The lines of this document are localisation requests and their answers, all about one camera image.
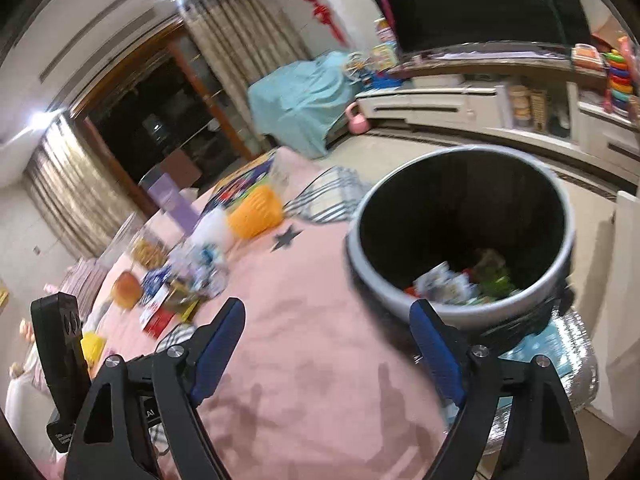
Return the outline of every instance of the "trash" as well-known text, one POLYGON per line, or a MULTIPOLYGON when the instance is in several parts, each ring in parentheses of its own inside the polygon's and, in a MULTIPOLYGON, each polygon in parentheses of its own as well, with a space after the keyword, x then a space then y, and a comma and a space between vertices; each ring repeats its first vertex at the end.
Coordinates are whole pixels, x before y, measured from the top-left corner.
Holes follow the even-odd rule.
POLYGON ((485 249, 471 269, 454 272, 448 262, 442 262, 418 277, 406 292, 436 303, 472 305, 501 300, 519 289, 511 283, 502 255, 485 249))

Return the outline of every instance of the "purple object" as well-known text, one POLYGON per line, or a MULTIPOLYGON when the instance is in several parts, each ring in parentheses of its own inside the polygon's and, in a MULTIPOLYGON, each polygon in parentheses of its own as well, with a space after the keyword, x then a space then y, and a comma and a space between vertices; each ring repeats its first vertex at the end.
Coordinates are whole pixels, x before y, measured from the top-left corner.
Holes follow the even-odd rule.
POLYGON ((175 220, 185 236, 193 233, 199 216, 180 194, 180 190, 168 174, 155 166, 142 177, 140 187, 149 194, 160 209, 175 220))

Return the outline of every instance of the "gray star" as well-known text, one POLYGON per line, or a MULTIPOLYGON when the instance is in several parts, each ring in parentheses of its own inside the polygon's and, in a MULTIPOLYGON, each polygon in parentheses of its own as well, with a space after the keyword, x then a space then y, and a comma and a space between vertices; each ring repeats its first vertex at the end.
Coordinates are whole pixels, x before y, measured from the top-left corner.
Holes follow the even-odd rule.
POLYGON ((293 225, 290 225, 287 230, 283 232, 283 234, 275 236, 276 245, 273 247, 271 252, 273 253, 273 251, 277 251, 281 247, 289 247, 291 245, 291 242, 293 241, 293 238, 298 236, 301 232, 302 231, 296 231, 293 228, 293 225))

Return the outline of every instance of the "blue gripper pad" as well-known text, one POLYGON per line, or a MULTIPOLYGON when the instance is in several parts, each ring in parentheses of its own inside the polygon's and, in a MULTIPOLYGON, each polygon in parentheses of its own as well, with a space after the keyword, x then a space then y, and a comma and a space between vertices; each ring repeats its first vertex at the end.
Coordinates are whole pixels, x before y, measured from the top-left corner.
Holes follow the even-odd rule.
POLYGON ((244 330, 244 320, 244 305, 236 300, 196 364, 196 380, 190 392, 194 406, 199 406, 216 391, 244 330))
POLYGON ((409 310, 409 328, 440 394, 462 406, 466 393, 460 366, 417 301, 409 310))

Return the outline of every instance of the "light blue cover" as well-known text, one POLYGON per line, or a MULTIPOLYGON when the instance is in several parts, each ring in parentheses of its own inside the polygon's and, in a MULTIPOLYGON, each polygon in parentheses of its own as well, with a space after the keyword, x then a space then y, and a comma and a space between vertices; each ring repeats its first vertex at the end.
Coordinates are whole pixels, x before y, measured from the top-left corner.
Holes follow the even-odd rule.
POLYGON ((249 87, 256 129, 308 158, 326 155, 324 138, 358 91, 342 73, 347 55, 329 52, 280 67, 249 87))

